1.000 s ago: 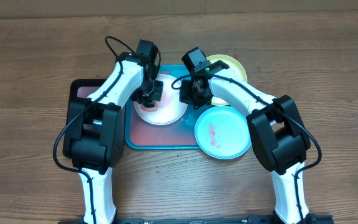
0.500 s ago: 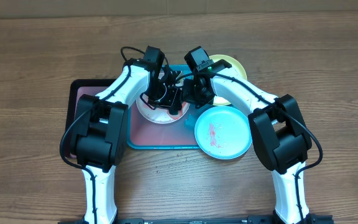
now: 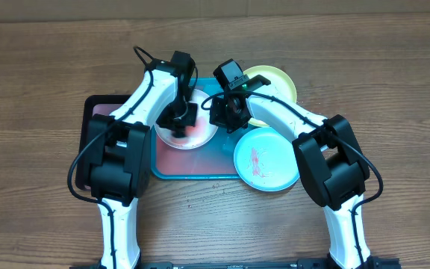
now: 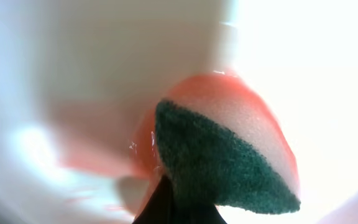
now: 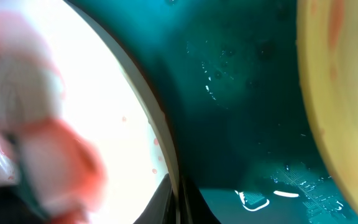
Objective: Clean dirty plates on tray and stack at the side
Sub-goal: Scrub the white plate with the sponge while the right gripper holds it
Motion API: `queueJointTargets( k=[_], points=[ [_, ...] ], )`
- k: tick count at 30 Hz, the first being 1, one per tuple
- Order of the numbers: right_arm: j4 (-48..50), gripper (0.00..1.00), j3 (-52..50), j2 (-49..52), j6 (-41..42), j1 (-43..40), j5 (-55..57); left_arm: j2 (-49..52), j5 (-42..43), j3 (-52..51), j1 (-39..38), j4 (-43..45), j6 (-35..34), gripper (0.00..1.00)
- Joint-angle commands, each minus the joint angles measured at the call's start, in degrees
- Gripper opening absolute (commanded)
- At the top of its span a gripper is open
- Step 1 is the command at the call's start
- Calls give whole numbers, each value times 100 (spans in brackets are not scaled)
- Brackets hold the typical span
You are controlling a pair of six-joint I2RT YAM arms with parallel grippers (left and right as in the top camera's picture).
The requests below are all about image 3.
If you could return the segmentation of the white plate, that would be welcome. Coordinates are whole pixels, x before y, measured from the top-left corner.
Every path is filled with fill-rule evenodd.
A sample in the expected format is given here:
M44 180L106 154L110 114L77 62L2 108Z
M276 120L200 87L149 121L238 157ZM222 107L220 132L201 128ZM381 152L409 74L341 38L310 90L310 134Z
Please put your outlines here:
M218 127L210 124L209 111L201 109L201 103L208 98L208 94L195 89L190 103L197 104L196 124L187 126L185 137L176 138L169 129L161 128L155 124L155 131L158 137L167 145L176 149L195 149L206 144L216 133Z

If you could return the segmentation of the light blue plate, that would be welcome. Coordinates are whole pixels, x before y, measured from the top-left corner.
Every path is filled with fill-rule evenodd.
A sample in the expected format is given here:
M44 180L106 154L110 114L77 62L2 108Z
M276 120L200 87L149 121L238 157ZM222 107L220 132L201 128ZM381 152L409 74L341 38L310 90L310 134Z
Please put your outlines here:
M234 149L234 167L247 185L259 191L283 191L299 180L291 143L269 127L241 137Z

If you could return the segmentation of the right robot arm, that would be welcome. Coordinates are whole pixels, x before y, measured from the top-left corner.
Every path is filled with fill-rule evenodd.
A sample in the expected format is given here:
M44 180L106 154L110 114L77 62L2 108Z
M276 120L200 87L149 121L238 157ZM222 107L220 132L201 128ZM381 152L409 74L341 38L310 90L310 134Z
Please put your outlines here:
M262 75L248 77L232 59L213 74L222 92L209 98L210 122L234 132L254 118L288 140L303 188L325 212L331 265L367 268L370 250L359 210L370 168L349 122L340 115L326 118L301 108L276 83Z

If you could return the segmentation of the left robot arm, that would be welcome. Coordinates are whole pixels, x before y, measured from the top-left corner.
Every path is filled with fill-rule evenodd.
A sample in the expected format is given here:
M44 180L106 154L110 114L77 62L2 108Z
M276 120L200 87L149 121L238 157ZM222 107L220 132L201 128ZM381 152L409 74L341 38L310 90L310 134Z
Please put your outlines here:
M140 260L137 204L149 183L151 129L158 124L183 137L186 127L196 124L197 106L190 103L195 71L195 61L184 52L174 52L169 61L151 58L128 100L89 121L80 174L102 216L100 268L135 268Z

